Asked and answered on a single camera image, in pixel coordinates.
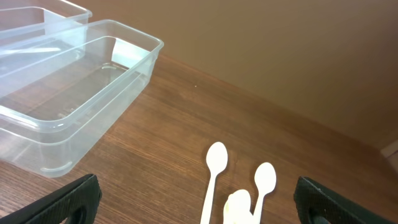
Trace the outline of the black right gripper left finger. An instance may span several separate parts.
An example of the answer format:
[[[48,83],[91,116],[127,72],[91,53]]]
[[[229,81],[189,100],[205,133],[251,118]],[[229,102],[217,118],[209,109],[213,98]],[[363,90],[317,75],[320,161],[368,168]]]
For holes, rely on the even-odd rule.
[[[86,174],[1,218],[1,224],[93,224],[101,198],[97,176]]]

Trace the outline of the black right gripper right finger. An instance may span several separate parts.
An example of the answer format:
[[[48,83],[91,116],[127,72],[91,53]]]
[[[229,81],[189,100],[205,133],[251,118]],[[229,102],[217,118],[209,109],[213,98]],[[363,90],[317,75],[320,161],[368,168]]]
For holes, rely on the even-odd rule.
[[[303,224],[392,224],[309,177],[298,178],[294,202]]]

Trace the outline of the white spoon crossing diagonal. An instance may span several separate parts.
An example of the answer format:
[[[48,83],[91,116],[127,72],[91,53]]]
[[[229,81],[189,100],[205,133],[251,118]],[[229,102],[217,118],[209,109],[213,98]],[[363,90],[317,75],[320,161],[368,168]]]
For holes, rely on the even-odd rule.
[[[247,190],[240,189],[230,194],[224,205],[224,223],[252,224],[254,219],[250,212],[251,197]]]

